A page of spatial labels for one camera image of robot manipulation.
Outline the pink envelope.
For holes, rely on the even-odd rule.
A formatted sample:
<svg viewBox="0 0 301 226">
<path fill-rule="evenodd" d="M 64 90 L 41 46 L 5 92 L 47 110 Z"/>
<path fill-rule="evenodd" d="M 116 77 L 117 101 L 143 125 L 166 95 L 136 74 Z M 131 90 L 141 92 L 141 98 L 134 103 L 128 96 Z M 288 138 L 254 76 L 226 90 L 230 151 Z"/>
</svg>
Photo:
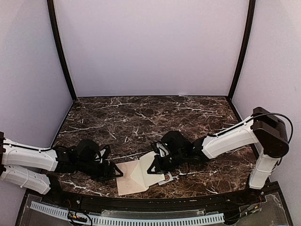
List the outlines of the pink envelope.
<svg viewBox="0 0 301 226">
<path fill-rule="evenodd" d="M 123 172 L 123 176 L 116 179 L 119 196 L 140 193 L 149 189 L 144 184 L 142 169 L 138 160 L 118 163 L 117 167 Z"/>
</svg>

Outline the white sticker sheet with seals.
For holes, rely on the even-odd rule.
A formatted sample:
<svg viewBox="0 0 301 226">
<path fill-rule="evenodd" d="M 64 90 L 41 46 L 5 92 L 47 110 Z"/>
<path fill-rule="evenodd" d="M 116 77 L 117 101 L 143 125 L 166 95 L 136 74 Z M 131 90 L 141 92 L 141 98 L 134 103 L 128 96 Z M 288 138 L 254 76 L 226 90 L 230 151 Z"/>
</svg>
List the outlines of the white sticker sheet with seals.
<svg viewBox="0 0 301 226">
<path fill-rule="evenodd" d="M 159 184 L 160 186 L 163 185 L 163 184 L 166 184 L 166 183 L 168 183 L 168 182 L 173 181 L 173 177 L 172 177 L 172 175 L 171 175 L 170 173 L 167 173 L 167 174 L 165 174 L 164 176 L 165 176 L 165 179 L 162 180 L 162 181 L 160 181 L 160 182 L 158 182 L 158 184 Z"/>
</svg>

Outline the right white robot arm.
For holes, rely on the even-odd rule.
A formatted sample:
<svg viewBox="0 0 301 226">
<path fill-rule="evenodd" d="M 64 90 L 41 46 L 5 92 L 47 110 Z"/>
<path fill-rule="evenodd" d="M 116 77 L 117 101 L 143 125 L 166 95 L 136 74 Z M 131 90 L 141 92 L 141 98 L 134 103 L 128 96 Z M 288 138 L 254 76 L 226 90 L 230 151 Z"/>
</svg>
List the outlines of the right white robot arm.
<svg viewBox="0 0 301 226">
<path fill-rule="evenodd" d="M 154 160 L 148 174 L 165 174 L 187 163 L 198 165 L 226 152 L 246 145 L 258 144 L 259 157 L 249 177 L 249 187 L 240 193 L 240 200 L 250 204 L 258 197 L 269 175 L 289 151 L 292 134 L 288 135 L 280 113 L 270 113 L 262 107 L 253 109 L 252 115 L 240 123 L 215 134 L 208 134 L 190 142 L 179 131 L 169 131 L 160 141 L 153 142 Z"/>
</svg>

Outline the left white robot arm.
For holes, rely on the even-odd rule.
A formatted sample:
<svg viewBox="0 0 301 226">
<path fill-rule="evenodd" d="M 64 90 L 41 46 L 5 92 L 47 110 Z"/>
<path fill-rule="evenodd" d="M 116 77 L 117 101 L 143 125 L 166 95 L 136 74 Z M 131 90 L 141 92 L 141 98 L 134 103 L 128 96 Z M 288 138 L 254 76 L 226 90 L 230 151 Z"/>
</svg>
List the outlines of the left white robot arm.
<svg viewBox="0 0 301 226">
<path fill-rule="evenodd" d="M 55 173 L 82 172 L 92 180 L 122 177 L 123 172 L 107 159 L 110 152 L 109 145 L 100 148 L 90 139 L 83 139 L 76 146 L 40 148 L 13 142 L 1 132 L 0 179 L 42 195 L 48 194 L 54 204 L 63 205 L 66 194 L 61 191 L 57 178 L 33 172 L 30 168 Z"/>
</svg>

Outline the black front table rail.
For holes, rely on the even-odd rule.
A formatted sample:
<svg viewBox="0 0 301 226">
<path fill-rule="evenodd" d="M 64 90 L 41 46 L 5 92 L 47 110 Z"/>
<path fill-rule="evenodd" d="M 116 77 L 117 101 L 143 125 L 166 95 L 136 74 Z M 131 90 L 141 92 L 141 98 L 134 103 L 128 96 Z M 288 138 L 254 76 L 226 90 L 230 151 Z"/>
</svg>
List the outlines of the black front table rail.
<svg viewBox="0 0 301 226">
<path fill-rule="evenodd" d="M 100 212 L 110 210 L 164 211 L 205 208 L 237 209 L 259 202 L 269 185 L 252 189 L 247 177 L 233 179 L 194 171 L 187 176 L 175 175 L 173 181 L 152 185 L 135 194 L 118 194 L 116 180 L 93 181 L 71 175 L 57 177 L 61 189 L 53 189 L 42 200 L 76 210 Z"/>
</svg>

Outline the black left frame post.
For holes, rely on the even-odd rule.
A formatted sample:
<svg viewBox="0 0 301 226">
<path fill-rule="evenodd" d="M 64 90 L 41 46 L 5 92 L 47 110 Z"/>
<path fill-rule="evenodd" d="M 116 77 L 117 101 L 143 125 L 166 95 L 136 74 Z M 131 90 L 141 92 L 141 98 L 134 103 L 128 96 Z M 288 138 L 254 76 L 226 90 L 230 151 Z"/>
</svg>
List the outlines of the black left frame post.
<svg viewBox="0 0 301 226">
<path fill-rule="evenodd" d="M 64 51 L 63 51 L 63 46 L 62 46 L 62 42 L 61 42 L 61 38 L 60 38 L 59 27 L 58 27 L 56 13 L 55 13 L 54 1 L 47 0 L 47 7 L 48 7 L 48 14 L 49 14 L 51 29 L 52 29 L 52 33 L 53 33 L 53 37 L 54 37 L 54 41 L 55 41 L 55 47 L 57 50 L 59 62 L 61 65 L 61 69 L 63 71 L 64 79 L 65 79 L 69 94 L 71 96 L 72 101 L 74 102 L 77 99 L 77 96 L 75 93 L 73 83 L 71 81 L 71 76 L 69 73 L 67 61 L 66 61 Z"/>
</svg>

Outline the black frame post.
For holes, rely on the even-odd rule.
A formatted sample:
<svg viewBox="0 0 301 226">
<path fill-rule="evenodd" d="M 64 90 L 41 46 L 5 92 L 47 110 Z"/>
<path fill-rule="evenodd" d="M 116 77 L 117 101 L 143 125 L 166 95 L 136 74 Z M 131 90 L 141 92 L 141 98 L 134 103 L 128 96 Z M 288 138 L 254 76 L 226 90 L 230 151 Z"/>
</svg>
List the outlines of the black frame post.
<svg viewBox="0 0 301 226">
<path fill-rule="evenodd" d="M 245 24 L 245 29 L 244 29 L 244 35 L 241 43 L 241 48 L 238 56 L 238 61 L 236 65 L 236 69 L 233 75 L 232 83 L 230 86 L 230 90 L 228 92 L 227 98 L 229 101 L 232 101 L 238 81 L 240 78 L 240 74 L 243 68 L 246 52 L 247 52 L 247 47 L 249 43 L 249 38 L 251 34 L 251 29 L 252 29 L 252 24 L 253 24 L 253 17 L 254 17 L 254 12 L 255 12 L 255 5 L 256 5 L 256 0 L 249 0 L 248 4 L 248 10 L 247 10 L 247 16 L 246 16 L 246 24 Z"/>
<path fill-rule="evenodd" d="M 47 7 L 48 7 L 48 14 L 49 14 L 51 29 L 52 29 L 52 33 L 53 33 L 53 37 L 54 37 L 54 41 L 55 41 L 55 47 L 57 50 L 59 62 L 61 65 L 61 69 L 63 71 L 64 79 L 65 79 L 69 94 L 71 96 L 72 101 L 74 102 L 77 99 L 77 96 L 75 93 L 73 83 L 71 81 L 71 76 L 69 73 L 67 61 L 66 61 L 64 51 L 63 51 L 63 46 L 62 46 L 62 42 L 61 42 L 61 38 L 60 38 L 59 27 L 58 27 L 56 13 L 55 13 L 54 1 L 47 0 Z"/>
</svg>

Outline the black right frame post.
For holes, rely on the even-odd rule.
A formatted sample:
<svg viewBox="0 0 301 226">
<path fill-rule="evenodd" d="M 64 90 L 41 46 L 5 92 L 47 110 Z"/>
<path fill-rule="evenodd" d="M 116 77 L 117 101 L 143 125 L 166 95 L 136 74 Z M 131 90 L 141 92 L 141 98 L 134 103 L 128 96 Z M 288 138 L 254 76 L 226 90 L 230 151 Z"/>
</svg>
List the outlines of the black right frame post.
<svg viewBox="0 0 301 226">
<path fill-rule="evenodd" d="M 251 34 L 251 29 L 252 29 L 252 24 L 253 24 L 253 17 L 254 17 L 254 12 L 255 12 L 255 5 L 256 5 L 256 0 L 249 0 L 248 4 L 248 10 L 247 10 L 247 16 L 246 16 L 246 24 L 245 24 L 245 29 L 244 29 L 244 35 L 241 43 L 241 48 L 238 56 L 238 61 L 236 65 L 236 69 L 233 75 L 232 83 L 230 86 L 230 90 L 228 92 L 227 98 L 229 101 L 232 101 L 238 81 L 240 78 L 240 74 L 243 68 L 246 52 L 247 52 L 247 47 L 249 43 L 249 38 Z"/>
</svg>

